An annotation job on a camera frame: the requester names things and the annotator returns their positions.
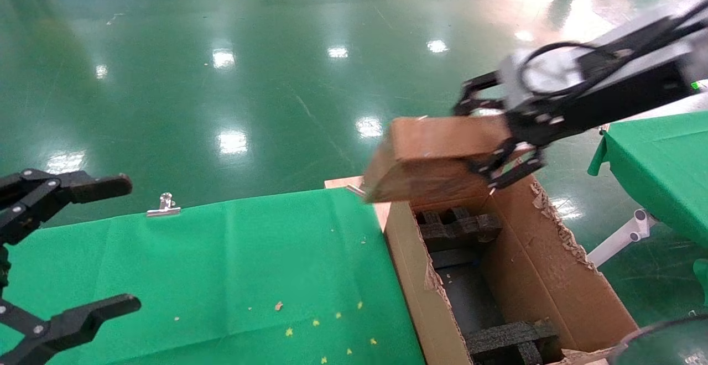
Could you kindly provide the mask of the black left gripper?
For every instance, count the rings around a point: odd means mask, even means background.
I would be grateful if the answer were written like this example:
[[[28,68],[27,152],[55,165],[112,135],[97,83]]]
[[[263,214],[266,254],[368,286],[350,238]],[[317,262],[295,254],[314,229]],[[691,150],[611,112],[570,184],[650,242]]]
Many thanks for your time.
[[[25,169],[1,179],[1,244],[20,244],[68,204],[86,204],[131,194],[126,174],[93,178],[85,171],[51,174]],[[0,289],[8,286],[9,251],[0,247]],[[121,294],[39,317],[1,300],[1,323],[20,332],[23,339],[2,354],[3,364],[46,364],[60,352],[94,340],[104,322],[141,309],[138,297]]]

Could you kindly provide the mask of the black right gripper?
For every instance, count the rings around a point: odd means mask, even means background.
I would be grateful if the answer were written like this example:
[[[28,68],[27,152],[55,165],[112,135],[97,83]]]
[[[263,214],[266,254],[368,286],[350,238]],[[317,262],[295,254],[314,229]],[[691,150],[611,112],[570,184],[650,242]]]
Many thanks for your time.
[[[503,98],[480,96],[481,91],[497,86],[499,81],[495,72],[463,82],[462,93],[454,105],[454,116],[470,116],[477,110],[504,112]],[[684,78],[679,63],[668,61],[619,78],[604,87],[593,88],[573,101],[517,106],[509,111],[509,128],[515,138],[504,140],[483,161],[471,159],[470,172],[481,176],[491,190],[505,189],[545,166],[545,146],[536,145],[549,145],[692,94],[692,82]],[[511,163],[518,146],[530,149],[528,158]]]

